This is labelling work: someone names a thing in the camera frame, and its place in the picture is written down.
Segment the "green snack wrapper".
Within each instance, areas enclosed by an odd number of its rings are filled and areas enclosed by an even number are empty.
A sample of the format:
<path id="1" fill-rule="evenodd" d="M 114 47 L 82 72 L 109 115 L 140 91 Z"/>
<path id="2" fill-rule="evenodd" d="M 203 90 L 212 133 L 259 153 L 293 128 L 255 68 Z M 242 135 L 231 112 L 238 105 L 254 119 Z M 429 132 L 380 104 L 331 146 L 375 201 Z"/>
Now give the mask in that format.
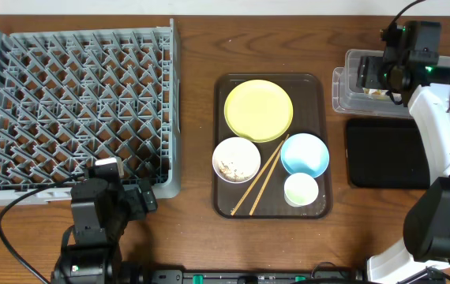
<path id="1" fill-rule="evenodd" d="M 379 98 L 381 96 L 385 96 L 388 92 L 383 89 L 372 89 L 372 88 L 363 88 L 364 94 L 371 98 Z"/>

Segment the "white bowl with food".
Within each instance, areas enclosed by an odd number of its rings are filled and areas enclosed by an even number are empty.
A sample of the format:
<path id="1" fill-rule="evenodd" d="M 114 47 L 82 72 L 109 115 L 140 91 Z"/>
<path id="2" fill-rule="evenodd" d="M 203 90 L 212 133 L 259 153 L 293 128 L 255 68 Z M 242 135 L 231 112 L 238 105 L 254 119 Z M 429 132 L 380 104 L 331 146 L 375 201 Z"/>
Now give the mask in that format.
<path id="1" fill-rule="evenodd" d="M 241 137 L 220 142 L 212 153 L 212 168 L 223 181 L 240 184 L 256 176 L 261 166 L 257 146 Z"/>

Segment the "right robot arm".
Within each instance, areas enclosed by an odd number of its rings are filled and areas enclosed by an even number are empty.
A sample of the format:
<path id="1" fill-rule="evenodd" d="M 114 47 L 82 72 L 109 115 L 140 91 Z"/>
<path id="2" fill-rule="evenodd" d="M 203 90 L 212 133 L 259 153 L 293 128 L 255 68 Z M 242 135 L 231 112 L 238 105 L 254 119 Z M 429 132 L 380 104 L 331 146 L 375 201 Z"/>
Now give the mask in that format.
<path id="1" fill-rule="evenodd" d="M 430 187 L 408 211 L 403 237 L 366 263 L 376 283 L 420 279 L 450 267 L 450 66 L 439 64 L 441 24 L 395 21 L 381 32 L 382 56 L 363 56 L 360 88 L 397 93 L 421 134 Z"/>

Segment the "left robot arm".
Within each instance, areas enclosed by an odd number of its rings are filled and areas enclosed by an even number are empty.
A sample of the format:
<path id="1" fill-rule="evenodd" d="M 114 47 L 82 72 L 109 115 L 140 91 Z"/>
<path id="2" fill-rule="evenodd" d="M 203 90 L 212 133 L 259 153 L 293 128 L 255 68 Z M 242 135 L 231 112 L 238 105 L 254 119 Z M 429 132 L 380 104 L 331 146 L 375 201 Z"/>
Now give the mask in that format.
<path id="1" fill-rule="evenodd" d="M 131 221 L 158 208 L 150 181 L 123 186 L 90 178 L 71 189 L 74 224 L 62 235 L 51 283 L 142 283 L 141 265 L 124 261 L 119 240 Z"/>

